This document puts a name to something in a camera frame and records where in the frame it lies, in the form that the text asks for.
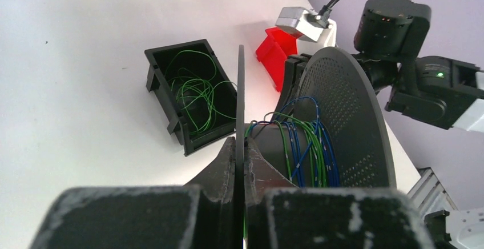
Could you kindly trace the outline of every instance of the white tabletop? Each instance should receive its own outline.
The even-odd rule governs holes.
[[[143,51],[208,39],[237,81],[245,121],[279,94],[255,58],[284,6],[307,0],[0,0],[0,248],[26,248],[53,200],[75,186],[184,184],[223,140],[185,157],[145,84]],[[397,187],[419,176],[389,130]]]

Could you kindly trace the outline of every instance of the perforated black disc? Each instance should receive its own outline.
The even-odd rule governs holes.
[[[329,130],[344,187],[396,187],[392,151],[372,85],[358,62],[337,47],[319,50],[309,60],[299,96],[316,99]],[[294,116],[315,118],[314,103],[297,102]]]

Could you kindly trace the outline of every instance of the red plastic bin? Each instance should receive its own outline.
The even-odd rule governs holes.
[[[265,30],[267,37],[256,50],[261,62],[276,84],[277,92],[283,89],[284,62],[287,57],[297,54],[296,38],[277,27]]]

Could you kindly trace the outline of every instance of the wire spool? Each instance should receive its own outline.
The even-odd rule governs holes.
[[[309,60],[299,96],[320,104],[320,119],[332,136],[341,185],[396,187],[393,157],[380,106],[358,62],[337,47],[319,50]],[[314,118],[309,100],[297,102],[294,117]]]
[[[176,73],[174,73],[171,66],[184,53],[199,54],[201,56],[200,59],[203,59],[203,57],[208,58],[213,64],[213,75],[204,79],[187,67],[177,67]],[[201,134],[210,130],[213,128],[217,117],[236,119],[220,112],[215,107],[214,99],[217,88],[225,83],[235,84],[231,81],[214,82],[217,77],[217,66],[208,54],[196,50],[180,51],[166,67],[165,74],[167,77],[172,76],[167,82],[177,103],[189,119],[191,134]]]
[[[246,130],[250,126],[251,124],[245,124]],[[298,132],[298,137],[301,138],[299,140],[300,147],[306,149],[308,147],[308,142],[304,135],[304,131],[300,128],[297,128],[296,130]],[[287,170],[286,158],[284,151],[282,150],[284,149],[283,139],[285,140],[286,145],[290,145],[291,142],[287,127],[283,127],[283,132],[284,138],[281,136],[281,131],[276,125],[257,125],[252,129],[251,138],[256,142],[264,159],[277,169],[279,173],[289,179],[291,174]],[[293,163],[294,156],[292,151],[288,151],[288,159]],[[304,182],[311,183],[309,160],[302,163],[302,171],[306,173],[304,174]],[[297,186],[301,186],[301,183],[299,183],[297,178],[293,180],[293,183]]]
[[[292,103],[303,100],[311,100],[313,102],[314,120],[303,122],[295,117],[282,113],[285,111],[285,109],[290,107]],[[275,117],[273,117],[270,122],[265,121],[265,119],[271,114],[274,114]],[[252,121],[251,125],[247,128],[245,135],[253,135],[253,128],[260,124],[268,125],[268,127],[271,125],[277,126],[279,128],[280,137],[282,138],[284,155],[283,159],[285,160],[287,166],[287,176],[291,182],[297,182],[299,187],[339,187],[340,178],[338,176],[338,167],[336,166],[336,159],[331,139],[326,128],[320,122],[318,115],[319,107],[314,98],[299,97],[288,102],[281,109],[281,112],[268,113],[264,117],[264,121]],[[302,130],[303,136],[301,136],[298,130]],[[301,141],[303,138],[306,139],[306,147],[301,146]],[[274,157],[273,155],[269,154],[271,159],[276,160],[276,162],[281,159],[280,157],[277,157],[277,150],[276,152],[270,152],[273,152],[275,155]],[[291,167],[289,158],[291,153],[293,158],[293,167]],[[309,173],[304,173],[305,163],[309,163]],[[310,174],[309,183],[306,183],[305,181],[305,174]]]

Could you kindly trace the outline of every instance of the black storage bin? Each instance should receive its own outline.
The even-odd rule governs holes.
[[[150,62],[146,88],[155,92],[170,122],[168,132],[176,134],[185,156],[235,131],[237,92],[206,39],[144,53]],[[205,83],[191,87],[194,78]],[[199,98],[211,88],[208,83],[216,86],[213,102]]]

